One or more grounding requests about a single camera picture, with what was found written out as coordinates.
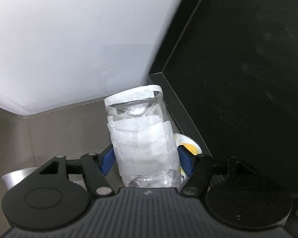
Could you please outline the clear taped plastic cup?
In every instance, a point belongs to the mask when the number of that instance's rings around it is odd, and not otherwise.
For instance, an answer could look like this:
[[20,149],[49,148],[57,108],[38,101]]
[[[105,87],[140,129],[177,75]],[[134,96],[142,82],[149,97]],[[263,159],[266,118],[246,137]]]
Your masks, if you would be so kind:
[[179,187],[180,159],[162,88],[146,85],[129,89],[107,97],[104,104],[124,185]]

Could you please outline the frosted plastic cup left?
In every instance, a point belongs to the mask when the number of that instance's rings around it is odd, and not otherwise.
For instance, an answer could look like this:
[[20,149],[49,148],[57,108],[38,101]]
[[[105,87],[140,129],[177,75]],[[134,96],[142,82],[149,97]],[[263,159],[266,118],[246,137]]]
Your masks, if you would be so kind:
[[7,190],[10,190],[37,169],[38,167],[31,167],[12,171],[3,175],[2,180],[4,181]]

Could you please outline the yellow-labelled clear bottle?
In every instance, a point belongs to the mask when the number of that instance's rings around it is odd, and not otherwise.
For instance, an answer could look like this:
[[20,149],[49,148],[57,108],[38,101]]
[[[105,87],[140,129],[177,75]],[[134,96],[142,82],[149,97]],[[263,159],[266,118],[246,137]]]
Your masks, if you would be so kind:
[[196,156],[202,154],[200,146],[190,137],[180,133],[174,134],[181,164],[181,178],[186,180],[194,171]]

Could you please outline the black shallow tray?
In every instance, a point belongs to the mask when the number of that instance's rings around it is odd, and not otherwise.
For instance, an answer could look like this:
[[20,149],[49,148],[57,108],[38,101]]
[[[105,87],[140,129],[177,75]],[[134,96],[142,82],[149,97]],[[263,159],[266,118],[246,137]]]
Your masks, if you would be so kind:
[[205,153],[298,197],[298,0],[181,0],[149,76]]

